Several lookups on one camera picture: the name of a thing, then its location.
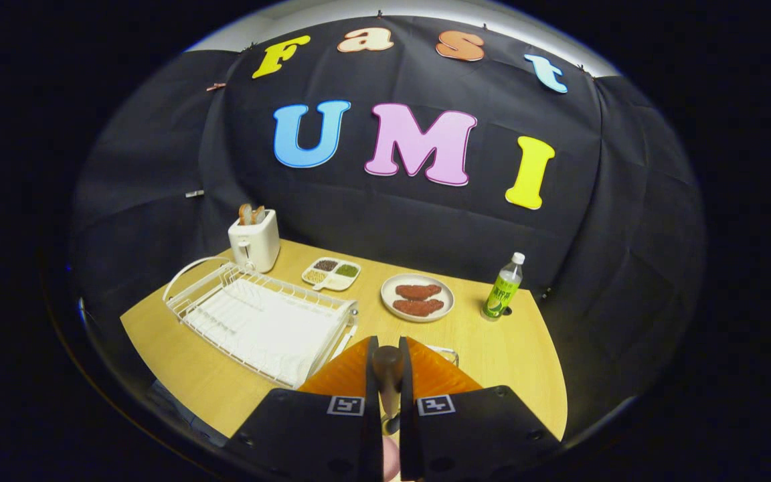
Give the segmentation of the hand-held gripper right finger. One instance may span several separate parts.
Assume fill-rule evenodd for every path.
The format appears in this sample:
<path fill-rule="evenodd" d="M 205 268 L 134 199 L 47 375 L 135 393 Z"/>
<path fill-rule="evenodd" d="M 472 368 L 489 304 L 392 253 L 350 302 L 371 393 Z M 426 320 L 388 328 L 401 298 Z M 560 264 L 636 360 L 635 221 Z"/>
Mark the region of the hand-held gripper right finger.
<path fill-rule="evenodd" d="M 557 436 L 510 387 L 480 387 L 410 337 L 399 349 L 403 480 L 514 481 L 561 452 Z"/>

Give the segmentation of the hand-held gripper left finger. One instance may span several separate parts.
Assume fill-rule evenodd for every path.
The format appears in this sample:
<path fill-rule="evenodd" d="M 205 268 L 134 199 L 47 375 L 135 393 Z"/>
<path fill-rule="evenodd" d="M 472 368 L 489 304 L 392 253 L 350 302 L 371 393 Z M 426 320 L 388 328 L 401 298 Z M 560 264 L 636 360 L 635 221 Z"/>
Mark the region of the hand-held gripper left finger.
<path fill-rule="evenodd" d="M 377 347 L 363 338 L 298 390 L 269 391 L 224 450 L 257 481 L 383 480 Z"/>

